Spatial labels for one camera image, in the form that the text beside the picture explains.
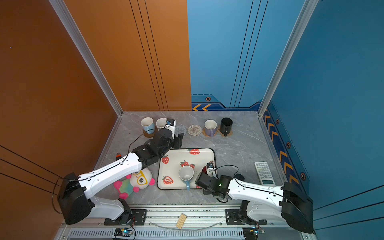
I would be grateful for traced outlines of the purple mug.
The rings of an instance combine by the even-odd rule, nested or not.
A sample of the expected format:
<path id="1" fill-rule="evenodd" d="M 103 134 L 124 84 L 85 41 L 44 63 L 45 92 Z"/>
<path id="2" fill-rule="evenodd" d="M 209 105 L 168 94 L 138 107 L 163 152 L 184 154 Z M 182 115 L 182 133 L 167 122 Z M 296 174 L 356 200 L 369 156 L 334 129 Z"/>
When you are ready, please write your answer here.
<path id="1" fill-rule="evenodd" d="M 217 129 L 218 124 L 214 120 L 207 120 L 207 121 L 205 121 L 204 127 L 207 128 L 207 129 L 211 129 L 211 130 L 212 129 Z"/>

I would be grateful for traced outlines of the blue woven round coaster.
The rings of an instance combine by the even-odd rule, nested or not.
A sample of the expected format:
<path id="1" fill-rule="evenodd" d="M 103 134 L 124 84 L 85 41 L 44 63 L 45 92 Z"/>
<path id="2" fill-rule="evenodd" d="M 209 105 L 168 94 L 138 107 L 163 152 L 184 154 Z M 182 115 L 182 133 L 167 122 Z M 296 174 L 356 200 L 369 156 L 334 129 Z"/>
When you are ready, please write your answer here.
<path id="1" fill-rule="evenodd" d="M 184 126 L 176 126 L 175 127 L 175 135 L 183 134 L 184 136 L 187 134 L 187 129 Z"/>

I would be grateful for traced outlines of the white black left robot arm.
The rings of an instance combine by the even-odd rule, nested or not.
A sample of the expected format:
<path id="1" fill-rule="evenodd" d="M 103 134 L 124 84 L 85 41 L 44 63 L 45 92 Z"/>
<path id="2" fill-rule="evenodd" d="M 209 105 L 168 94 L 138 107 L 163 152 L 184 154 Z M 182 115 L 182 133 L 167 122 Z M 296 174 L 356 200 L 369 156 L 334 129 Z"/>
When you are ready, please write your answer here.
<path id="1" fill-rule="evenodd" d="M 125 200 L 98 198 L 96 194 L 123 177 L 157 163 L 170 149 L 180 149 L 183 137 L 169 129 L 160 129 L 151 140 L 107 166 L 80 176 L 66 175 L 57 196 L 65 223 L 74 225 L 84 219 L 103 218 L 110 224 L 131 224 L 133 214 Z"/>

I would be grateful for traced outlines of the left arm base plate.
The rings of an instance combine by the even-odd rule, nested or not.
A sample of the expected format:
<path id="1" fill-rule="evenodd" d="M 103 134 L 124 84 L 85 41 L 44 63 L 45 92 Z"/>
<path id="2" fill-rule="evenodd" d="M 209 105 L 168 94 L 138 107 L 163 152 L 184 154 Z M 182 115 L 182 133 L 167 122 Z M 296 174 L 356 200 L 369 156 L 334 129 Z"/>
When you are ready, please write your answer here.
<path id="1" fill-rule="evenodd" d="M 145 224 L 147 210 L 136 209 L 124 211 L 116 220 L 106 218 L 105 226 L 143 226 Z"/>

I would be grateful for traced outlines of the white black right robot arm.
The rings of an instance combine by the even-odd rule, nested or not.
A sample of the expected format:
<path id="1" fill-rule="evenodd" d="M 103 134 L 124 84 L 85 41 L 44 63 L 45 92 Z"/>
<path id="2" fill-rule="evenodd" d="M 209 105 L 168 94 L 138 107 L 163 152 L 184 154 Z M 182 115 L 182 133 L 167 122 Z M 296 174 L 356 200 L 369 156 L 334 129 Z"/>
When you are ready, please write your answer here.
<path id="1" fill-rule="evenodd" d="M 224 175 L 216 179 L 201 172 L 195 184 L 219 199 L 241 200 L 239 217 L 247 225 L 261 220 L 285 221 L 297 231 L 315 233 L 313 200 L 293 183 L 268 187 Z"/>

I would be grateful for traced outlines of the black mug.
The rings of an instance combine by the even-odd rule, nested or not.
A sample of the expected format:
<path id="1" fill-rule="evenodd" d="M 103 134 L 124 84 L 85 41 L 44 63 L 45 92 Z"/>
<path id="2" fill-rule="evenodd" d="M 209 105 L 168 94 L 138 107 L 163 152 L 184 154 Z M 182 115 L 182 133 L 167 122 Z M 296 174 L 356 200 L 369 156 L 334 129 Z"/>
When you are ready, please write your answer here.
<path id="1" fill-rule="evenodd" d="M 230 118 L 223 118 L 221 120 L 220 130 L 223 134 L 227 134 L 231 131 L 233 120 Z"/>

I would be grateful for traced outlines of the light blue mug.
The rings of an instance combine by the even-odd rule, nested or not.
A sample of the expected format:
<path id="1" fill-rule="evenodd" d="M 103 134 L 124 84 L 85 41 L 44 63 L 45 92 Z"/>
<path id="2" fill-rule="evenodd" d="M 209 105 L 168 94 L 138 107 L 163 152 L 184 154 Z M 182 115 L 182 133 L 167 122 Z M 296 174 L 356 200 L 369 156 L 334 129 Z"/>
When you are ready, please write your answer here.
<path id="1" fill-rule="evenodd" d="M 183 166 L 179 170 L 179 178 L 186 184 L 187 190 L 190 190 L 190 181 L 194 175 L 195 172 L 191 166 Z"/>
<path id="2" fill-rule="evenodd" d="M 143 118 L 141 120 L 141 125 L 145 134 L 151 135 L 155 132 L 155 123 L 154 120 L 150 117 Z"/>

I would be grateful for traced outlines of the light brown wooden coaster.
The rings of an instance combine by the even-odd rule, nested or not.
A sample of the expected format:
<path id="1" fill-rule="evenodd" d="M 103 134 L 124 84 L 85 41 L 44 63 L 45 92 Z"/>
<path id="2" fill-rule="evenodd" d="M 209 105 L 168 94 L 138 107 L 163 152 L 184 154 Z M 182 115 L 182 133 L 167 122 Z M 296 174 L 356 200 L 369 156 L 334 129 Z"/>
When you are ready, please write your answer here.
<path id="1" fill-rule="evenodd" d="M 150 131 L 148 131 L 148 132 L 146 132 L 145 130 L 143 130 L 143 135 L 144 135 L 146 138 L 153 138 L 156 132 L 157 132 L 157 129 L 153 129 L 153 130 L 150 130 Z"/>

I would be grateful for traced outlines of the tan rattan round coaster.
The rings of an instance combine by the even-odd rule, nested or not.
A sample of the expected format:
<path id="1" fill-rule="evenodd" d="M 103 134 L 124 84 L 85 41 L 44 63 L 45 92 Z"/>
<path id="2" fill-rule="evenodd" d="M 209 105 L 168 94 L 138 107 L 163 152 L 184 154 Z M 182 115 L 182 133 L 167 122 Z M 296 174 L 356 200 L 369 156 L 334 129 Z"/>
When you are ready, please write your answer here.
<path id="1" fill-rule="evenodd" d="M 212 138 L 214 136 L 217 135 L 217 129 L 207 129 L 207 128 L 203 128 L 202 130 L 202 134 L 205 136 L 205 137 L 208 137 L 208 138 Z"/>

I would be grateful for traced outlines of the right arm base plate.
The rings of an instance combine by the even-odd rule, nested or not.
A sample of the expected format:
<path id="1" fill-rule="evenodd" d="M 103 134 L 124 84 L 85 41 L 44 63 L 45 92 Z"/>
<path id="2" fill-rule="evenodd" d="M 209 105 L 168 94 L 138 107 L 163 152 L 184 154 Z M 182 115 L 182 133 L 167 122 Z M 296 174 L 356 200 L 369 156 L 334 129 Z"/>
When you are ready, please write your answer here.
<path id="1" fill-rule="evenodd" d="M 257 222 L 253 219 L 251 219 L 247 215 L 246 210 L 240 210 L 240 209 L 226 209 L 225 215 L 226 215 L 226 223 L 229 226 L 234 225 L 249 225 L 249 226 L 258 226 L 258 224 L 266 225 L 267 221 L 262 220 L 260 222 Z"/>

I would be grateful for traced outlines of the cork coaster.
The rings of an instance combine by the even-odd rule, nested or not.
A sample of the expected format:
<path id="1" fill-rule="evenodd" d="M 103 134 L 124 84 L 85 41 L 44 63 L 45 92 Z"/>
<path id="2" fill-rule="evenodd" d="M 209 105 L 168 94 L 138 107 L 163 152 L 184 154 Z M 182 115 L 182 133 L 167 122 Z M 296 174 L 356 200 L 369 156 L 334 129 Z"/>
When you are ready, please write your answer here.
<path id="1" fill-rule="evenodd" d="M 220 133 L 220 135 L 222 136 L 222 137 L 230 137 L 230 136 L 232 136 L 233 135 L 233 130 L 231 130 L 229 133 L 227 133 L 227 134 L 223 134 L 222 132 L 221 132 L 221 130 L 218 130 L 218 133 Z"/>

